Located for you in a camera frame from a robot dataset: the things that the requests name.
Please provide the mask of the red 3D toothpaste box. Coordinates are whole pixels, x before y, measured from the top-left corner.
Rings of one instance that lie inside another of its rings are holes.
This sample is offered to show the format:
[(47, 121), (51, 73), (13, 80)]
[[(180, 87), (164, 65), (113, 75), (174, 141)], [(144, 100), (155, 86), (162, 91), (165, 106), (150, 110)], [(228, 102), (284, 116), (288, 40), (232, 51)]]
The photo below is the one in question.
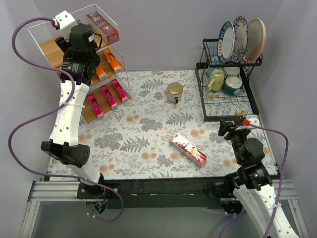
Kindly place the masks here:
[(89, 25), (96, 33), (102, 36), (102, 39), (108, 45), (119, 41), (118, 30), (97, 11), (87, 14), (86, 16), (88, 18)]
[(169, 140), (170, 144), (180, 151), (187, 159), (193, 162), (196, 166), (202, 167), (207, 159), (207, 155), (200, 149), (188, 141), (184, 136), (175, 133)]

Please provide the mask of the orange toothpaste box top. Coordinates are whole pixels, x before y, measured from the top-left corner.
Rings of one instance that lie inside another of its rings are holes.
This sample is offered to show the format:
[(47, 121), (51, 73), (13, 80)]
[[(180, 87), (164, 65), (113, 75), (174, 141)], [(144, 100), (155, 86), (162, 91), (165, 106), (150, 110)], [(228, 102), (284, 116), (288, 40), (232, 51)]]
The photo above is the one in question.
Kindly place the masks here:
[(106, 72), (100, 65), (98, 65), (96, 68), (96, 75), (98, 76), (99, 80), (104, 80), (107, 78)]

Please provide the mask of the orange toothpaste box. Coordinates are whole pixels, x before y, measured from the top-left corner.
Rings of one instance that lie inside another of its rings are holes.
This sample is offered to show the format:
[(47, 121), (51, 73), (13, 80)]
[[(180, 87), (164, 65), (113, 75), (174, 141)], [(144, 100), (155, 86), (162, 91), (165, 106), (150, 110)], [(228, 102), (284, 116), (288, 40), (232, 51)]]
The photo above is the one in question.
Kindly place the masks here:
[(122, 70), (121, 64), (119, 63), (118, 59), (112, 54), (109, 48), (104, 49), (103, 54), (115, 73), (118, 73)]
[(98, 65), (96, 68), (96, 75), (98, 76), (99, 80), (104, 80), (107, 78), (106, 72), (100, 65)]

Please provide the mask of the pink toothpaste box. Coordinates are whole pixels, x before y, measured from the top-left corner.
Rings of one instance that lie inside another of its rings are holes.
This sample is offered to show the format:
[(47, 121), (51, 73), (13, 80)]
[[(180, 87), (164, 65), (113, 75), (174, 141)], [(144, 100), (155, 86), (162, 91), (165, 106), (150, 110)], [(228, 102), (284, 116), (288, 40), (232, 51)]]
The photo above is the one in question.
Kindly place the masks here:
[(90, 104), (91, 104), (91, 106), (92, 106), (97, 118), (103, 117), (104, 114), (103, 114), (102, 109), (101, 109), (99, 103), (97, 102), (97, 99), (94, 96), (94, 94), (93, 93), (88, 94), (87, 98), (88, 98), (88, 100), (89, 100), (89, 102), (90, 102)]
[(108, 87), (106, 85), (101, 86), (101, 91), (104, 95), (104, 97), (106, 98), (107, 102), (109, 103), (109, 105), (111, 106), (112, 109), (117, 108), (117, 103), (116, 100), (114, 99), (114, 97), (111, 95)]
[(122, 100), (122, 102), (127, 101), (128, 100), (127, 94), (125, 93), (124, 89), (121, 87), (117, 79), (113, 79), (111, 82), (117, 94), (119, 95), (120, 99)]

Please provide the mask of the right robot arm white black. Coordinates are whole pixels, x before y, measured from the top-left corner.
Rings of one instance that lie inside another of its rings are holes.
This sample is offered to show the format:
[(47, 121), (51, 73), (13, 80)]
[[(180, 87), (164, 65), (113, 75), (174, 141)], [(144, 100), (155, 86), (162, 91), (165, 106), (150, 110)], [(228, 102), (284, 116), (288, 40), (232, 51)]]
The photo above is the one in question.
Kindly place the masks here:
[(236, 197), (251, 218), (262, 238), (296, 238), (279, 203), (282, 182), (278, 190), (262, 163), (264, 145), (249, 138), (253, 129), (260, 128), (257, 115), (248, 115), (234, 121), (220, 120), (218, 135), (231, 142), (239, 169), (225, 176), (218, 193)]

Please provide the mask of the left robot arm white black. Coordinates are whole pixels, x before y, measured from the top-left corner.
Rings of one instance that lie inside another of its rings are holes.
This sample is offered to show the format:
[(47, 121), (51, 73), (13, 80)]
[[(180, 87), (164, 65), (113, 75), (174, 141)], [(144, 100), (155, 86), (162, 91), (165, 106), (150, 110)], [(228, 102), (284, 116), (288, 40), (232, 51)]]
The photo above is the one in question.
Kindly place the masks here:
[(103, 176), (89, 161), (90, 148), (79, 144), (78, 129), (84, 101), (90, 89), (91, 80), (100, 64), (96, 53), (97, 44), (91, 26), (78, 24), (71, 28), (70, 40), (64, 45), (61, 39), (56, 43), (64, 52), (61, 69), (68, 72), (60, 75), (61, 96), (54, 129), (48, 141), (43, 141), (41, 150), (62, 164), (71, 168), (79, 177), (86, 192), (94, 198), (105, 194)]

